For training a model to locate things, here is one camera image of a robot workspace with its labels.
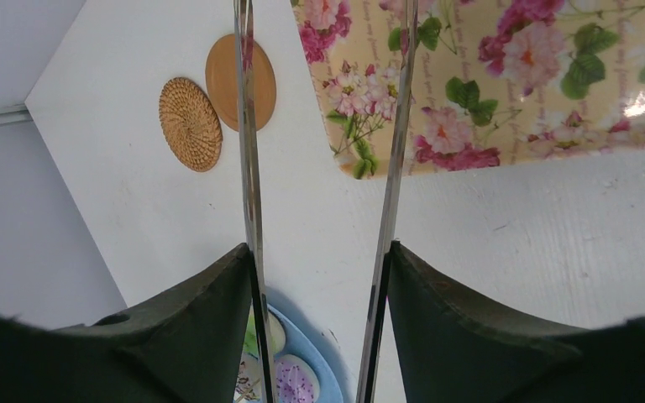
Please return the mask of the purple sprinkled donut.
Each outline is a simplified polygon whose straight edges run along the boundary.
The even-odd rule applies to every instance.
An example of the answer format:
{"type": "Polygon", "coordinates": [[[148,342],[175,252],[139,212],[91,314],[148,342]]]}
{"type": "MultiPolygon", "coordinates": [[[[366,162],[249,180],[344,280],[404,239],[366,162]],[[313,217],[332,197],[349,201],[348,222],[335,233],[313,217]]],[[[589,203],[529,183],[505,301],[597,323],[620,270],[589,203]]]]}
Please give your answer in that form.
{"type": "Polygon", "coordinates": [[[275,361],[275,386],[278,401],[282,403],[315,403],[321,393],[314,370],[293,354],[275,361]]]}

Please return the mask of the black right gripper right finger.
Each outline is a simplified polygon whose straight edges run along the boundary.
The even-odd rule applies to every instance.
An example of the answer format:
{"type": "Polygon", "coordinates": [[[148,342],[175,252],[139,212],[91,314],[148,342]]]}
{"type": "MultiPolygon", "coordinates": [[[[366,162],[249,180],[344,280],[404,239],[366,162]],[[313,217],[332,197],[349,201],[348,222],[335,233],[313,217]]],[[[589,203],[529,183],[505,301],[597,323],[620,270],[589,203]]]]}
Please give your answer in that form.
{"type": "Polygon", "coordinates": [[[398,242],[388,302],[410,402],[645,402],[645,317],[594,330],[535,317],[398,242]]]}

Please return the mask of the green frosted donut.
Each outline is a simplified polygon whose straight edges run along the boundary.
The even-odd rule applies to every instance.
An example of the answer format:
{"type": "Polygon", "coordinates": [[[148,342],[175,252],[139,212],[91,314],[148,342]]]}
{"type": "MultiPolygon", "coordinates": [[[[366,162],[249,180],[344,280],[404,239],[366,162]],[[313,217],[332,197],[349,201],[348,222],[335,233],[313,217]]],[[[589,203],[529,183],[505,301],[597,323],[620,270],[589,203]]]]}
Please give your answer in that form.
{"type": "MultiPolygon", "coordinates": [[[[268,319],[270,325],[270,337],[268,339],[268,343],[272,354],[276,355],[280,353],[286,345],[286,332],[281,321],[272,313],[271,310],[268,310],[268,319]]],[[[243,352],[255,358],[260,356],[253,308],[250,308],[249,310],[248,323],[244,335],[243,352]]]]}

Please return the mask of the white chocolate drizzle donut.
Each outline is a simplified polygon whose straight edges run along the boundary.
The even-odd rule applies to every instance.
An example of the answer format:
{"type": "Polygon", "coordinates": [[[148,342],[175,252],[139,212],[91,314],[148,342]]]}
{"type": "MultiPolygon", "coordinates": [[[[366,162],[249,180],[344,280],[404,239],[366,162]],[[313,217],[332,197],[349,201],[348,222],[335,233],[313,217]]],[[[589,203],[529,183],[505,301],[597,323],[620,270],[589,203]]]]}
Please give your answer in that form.
{"type": "Polygon", "coordinates": [[[234,402],[261,402],[262,374],[256,357],[242,353],[234,389],[234,402]]]}

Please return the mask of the metal serving tongs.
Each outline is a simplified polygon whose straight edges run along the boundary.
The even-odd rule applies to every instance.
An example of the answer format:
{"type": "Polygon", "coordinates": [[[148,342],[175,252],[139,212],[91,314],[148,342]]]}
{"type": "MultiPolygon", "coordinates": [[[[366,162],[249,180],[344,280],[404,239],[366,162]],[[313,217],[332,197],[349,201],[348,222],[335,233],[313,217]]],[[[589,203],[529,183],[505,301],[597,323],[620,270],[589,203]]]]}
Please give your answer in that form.
{"type": "MultiPolygon", "coordinates": [[[[405,160],[407,130],[411,111],[412,77],[417,49],[417,18],[418,3],[416,1],[406,1],[401,24],[400,94],[396,102],[391,157],[387,172],[380,233],[355,396],[358,402],[372,402],[375,399],[380,343],[391,273],[391,245],[395,238],[402,168],[405,160]]],[[[275,375],[274,361],[270,347],[270,321],[268,319],[263,265],[260,168],[254,110],[254,10],[251,1],[233,2],[233,26],[244,226],[246,244],[250,255],[254,259],[250,275],[259,362],[263,375],[262,399],[265,402],[275,402],[277,395],[273,383],[275,375]]]]}

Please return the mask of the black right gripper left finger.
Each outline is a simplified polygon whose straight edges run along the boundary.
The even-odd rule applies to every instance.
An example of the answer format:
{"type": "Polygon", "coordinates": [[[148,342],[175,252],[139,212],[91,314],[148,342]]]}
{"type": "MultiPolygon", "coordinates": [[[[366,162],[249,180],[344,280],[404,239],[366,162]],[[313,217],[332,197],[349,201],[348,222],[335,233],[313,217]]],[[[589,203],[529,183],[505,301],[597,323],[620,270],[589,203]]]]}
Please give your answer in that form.
{"type": "Polygon", "coordinates": [[[251,304],[240,244],[91,326],[0,317],[0,402],[230,402],[251,304]]]}

